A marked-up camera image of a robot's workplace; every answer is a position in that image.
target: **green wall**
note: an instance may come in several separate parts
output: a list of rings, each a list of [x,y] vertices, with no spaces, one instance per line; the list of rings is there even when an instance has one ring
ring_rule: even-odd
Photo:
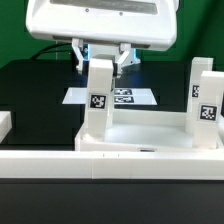
[[[0,67],[53,44],[35,40],[26,31],[26,4],[27,0],[0,0]],[[183,0],[175,45],[167,52],[139,51],[145,61],[183,61],[194,56],[215,57],[217,69],[224,70],[223,0]]]

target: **black table surface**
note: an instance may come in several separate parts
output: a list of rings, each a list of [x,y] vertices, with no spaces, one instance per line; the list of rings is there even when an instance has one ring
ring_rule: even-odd
[[[19,60],[0,70],[0,110],[13,129],[1,149],[74,150],[84,106],[62,105],[86,77],[67,61]],[[151,88],[158,106],[186,111],[189,62],[149,62],[126,69],[117,87]],[[223,224],[223,181],[0,180],[0,223]]]
[[[186,111],[190,63],[151,62],[125,69],[116,87],[151,88],[158,106],[118,108]],[[19,60],[0,70],[0,111],[12,112],[8,149],[73,150],[83,123],[83,105],[62,105],[69,87],[85,87],[87,77],[72,72],[69,61]]]

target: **white pillar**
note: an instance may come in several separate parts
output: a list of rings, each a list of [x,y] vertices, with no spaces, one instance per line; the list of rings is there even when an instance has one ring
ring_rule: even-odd
[[[108,118],[107,118],[107,128],[112,128],[112,126],[113,126],[114,89],[115,89],[115,79],[112,80],[111,91],[110,91],[110,95],[109,95],[109,109],[108,109]]]
[[[217,148],[223,90],[224,72],[202,73],[193,147]]]
[[[83,139],[86,141],[104,139],[112,105],[110,102],[112,79],[111,60],[90,60],[83,133]]]
[[[212,71],[213,58],[194,58],[191,66],[190,85],[188,94],[188,105],[186,115],[185,131],[194,133],[195,119],[198,110],[198,97],[200,80],[203,71]]]

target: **white bracket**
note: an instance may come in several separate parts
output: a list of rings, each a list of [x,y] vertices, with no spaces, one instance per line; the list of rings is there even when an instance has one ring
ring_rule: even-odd
[[[121,76],[123,71],[122,71],[122,64],[125,62],[125,60],[128,58],[128,55],[130,54],[131,51],[131,44],[124,44],[122,43],[120,45],[120,51],[122,52],[120,58],[117,61],[118,65],[118,76]]]
[[[82,48],[83,47],[83,40],[80,40],[80,39],[72,39],[72,48],[78,58],[78,61],[79,61],[79,64],[77,65],[77,70],[78,70],[78,73],[82,73],[82,69],[83,69],[83,61],[84,61],[84,58],[83,58],[83,55],[80,51],[80,47]]]

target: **white block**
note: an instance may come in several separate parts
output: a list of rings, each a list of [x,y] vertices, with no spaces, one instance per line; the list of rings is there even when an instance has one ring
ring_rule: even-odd
[[[224,72],[203,72],[193,146],[217,148],[218,122],[224,91]]]
[[[0,111],[0,143],[12,128],[11,113]]]
[[[83,133],[83,139],[87,141],[99,141],[104,138],[112,100],[112,78],[111,60],[90,60]]]
[[[132,160],[131,179],[224,179],[222,153],[144,153]]]
[[[188,94],[187,116],[185,131],[194,133],[196,113],[198,110],[198,97],[200,91],[200,79],[203,71],[211,71],[213,58],[194,58],[191,66],[190,85]]]

